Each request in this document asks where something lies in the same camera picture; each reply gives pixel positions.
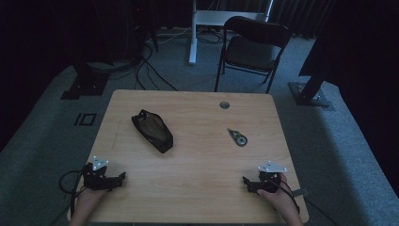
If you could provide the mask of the black stand with base plate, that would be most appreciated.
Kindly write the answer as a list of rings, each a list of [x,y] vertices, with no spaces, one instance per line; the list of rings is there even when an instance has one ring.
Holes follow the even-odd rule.
[[[78,100],[81,96],[102,96],[109,73],[95,72],[86,63],[73,64],[77,75],[70,86],[61,95],[61,100]]]

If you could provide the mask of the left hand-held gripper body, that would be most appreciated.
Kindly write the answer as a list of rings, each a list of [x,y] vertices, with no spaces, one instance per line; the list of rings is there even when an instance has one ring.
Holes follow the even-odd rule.
[[[82,169],[84,186],[92,190],[105,190],[107,184],[105,173],[109,161],[94,155],[91,162],[87,162]]]

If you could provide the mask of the green correction tape dispenser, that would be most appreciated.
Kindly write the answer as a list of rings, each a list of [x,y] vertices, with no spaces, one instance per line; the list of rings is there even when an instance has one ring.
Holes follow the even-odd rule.
[[[228,129],[228,132],[236,145],[238,145],[239,147],[244,147],[247,145],[247,137],[246,136],[244,136],[240,132],[232,130],[232,129]]]

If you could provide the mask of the white desk frame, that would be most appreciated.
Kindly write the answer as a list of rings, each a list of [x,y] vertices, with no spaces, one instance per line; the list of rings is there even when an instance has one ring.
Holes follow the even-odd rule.
[[[195,65],[197,62],[197,26],[210,25],[222,26],[230,17],[243,16],[249,19],[255,19],[267,22],[270,18],[270,12],[274,0],[266,0],[265,10],[263,12],[244,12],[244,11],[220,11],[220,10],[201,10],[197,9],[197,0],[192,0],[192,19],[191,19],[191,44],[188,57],[188,63]]]

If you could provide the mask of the black post with base plate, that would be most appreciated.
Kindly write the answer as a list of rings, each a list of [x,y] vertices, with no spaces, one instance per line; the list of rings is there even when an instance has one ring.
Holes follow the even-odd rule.
[[[327,71],[330,69],[324,51],[323,43],[316,40],[298,74],[308,76],[309,80],[306,83],[288,84],[297,105],[320,106],[325,110],[334,109],[321,90],[323,82],[327,80]]]

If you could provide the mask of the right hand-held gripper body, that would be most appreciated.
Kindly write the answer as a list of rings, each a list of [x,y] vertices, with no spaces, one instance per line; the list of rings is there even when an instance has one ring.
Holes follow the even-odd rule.
[[[281,183],[280,174],[287,169],[277,163],[266,161],[258,167],[259,179],[263,183],[262,189],[270,193],[276,193]]]

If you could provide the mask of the person's right hand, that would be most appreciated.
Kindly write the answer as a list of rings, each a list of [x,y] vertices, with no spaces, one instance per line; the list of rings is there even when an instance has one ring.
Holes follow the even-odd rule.
[[[289,187],[285,175],[281,173],[279,176],[281,178],[280,189],[276,193],[259,189],[257,194],[270,202],[279,213],[288,209],[295,209],[298,212],[295,202],[288,194]]]

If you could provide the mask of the black mesh pencil case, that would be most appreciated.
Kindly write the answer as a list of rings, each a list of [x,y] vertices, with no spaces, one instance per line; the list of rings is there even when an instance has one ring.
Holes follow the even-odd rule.
[[[173,147],[173,135],[159,115],[141,109],[132,117],[132,123],[159,153],[166,153]]]

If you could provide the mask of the person's left hand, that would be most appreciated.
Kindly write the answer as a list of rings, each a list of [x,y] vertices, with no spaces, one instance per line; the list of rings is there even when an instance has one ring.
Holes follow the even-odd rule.
[[[76,207],[78,209],[95,209],[106,193],[107,190],[92,190],[83,187],[78,195]]]

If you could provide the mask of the black folding chair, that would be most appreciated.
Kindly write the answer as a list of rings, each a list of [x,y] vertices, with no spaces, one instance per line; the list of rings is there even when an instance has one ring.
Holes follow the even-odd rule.
[[[226,68],[264,76],[268,82],[265,93],[273,84],[280,58],[291,38],[282,25],[233,16],[223,25],[223,45],[215,80],[218,90],[220,75]]]

